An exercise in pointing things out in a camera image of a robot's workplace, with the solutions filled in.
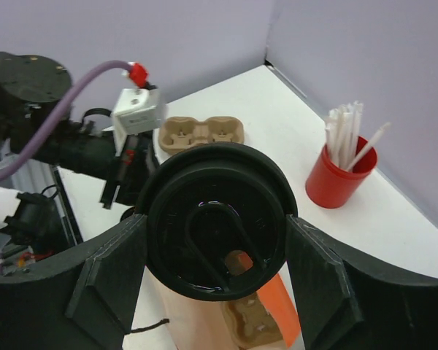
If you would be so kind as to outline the black cup lid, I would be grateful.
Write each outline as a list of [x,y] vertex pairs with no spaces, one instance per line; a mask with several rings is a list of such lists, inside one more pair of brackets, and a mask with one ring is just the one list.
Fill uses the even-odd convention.
[[230,142],[164,161],[135,211],[147,217],[147,267],[188,298],[227,301],[265,285],[285,262],[285,226],[296,199],[267,155]]

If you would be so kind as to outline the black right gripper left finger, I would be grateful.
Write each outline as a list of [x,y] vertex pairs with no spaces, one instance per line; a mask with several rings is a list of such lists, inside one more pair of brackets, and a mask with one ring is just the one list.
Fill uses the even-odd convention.
[[121,349],[147,258],[135,214],[80,245],[0,276],[0,349]]

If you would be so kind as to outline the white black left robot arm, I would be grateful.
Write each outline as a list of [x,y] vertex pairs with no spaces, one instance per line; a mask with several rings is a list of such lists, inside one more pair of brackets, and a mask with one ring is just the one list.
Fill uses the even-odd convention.
[[[74,100],[111,69],[122,69],[134,86],[121,91],[113,109],[71,120]],[[165,116],[161,91],[138,63],[107,61],[74,82],[50,58],[0,52],[0,181],[36,160],[103,180],[106,209],[132,206],[155,168],[153,131]]]

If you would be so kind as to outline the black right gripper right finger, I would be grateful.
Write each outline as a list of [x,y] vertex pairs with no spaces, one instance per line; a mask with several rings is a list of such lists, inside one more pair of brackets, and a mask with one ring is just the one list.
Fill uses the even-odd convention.
[[306,349],[438,349],[438,279],[287,217],[286,258]]

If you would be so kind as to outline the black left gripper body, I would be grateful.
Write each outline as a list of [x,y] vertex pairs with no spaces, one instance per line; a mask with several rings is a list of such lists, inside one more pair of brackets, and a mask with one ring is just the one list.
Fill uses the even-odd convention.
[[80,120],[71,120],[67,112],[50,137],[50,163],[78,174],[104,181],[99,202],[105,209],[113,203],[134,206],[138,195],[154,170],[153,132],[127,138],[120,155],[112,131],[95,131],[91,115],[110,116],[108,109],[90,109]]

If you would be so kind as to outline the orange paper bag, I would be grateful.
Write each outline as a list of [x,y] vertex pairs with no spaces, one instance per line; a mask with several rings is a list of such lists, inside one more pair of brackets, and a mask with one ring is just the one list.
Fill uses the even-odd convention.
[[288,268],[257,293],[229,302],[193,300],[146,271],[124,349],[303,349]]

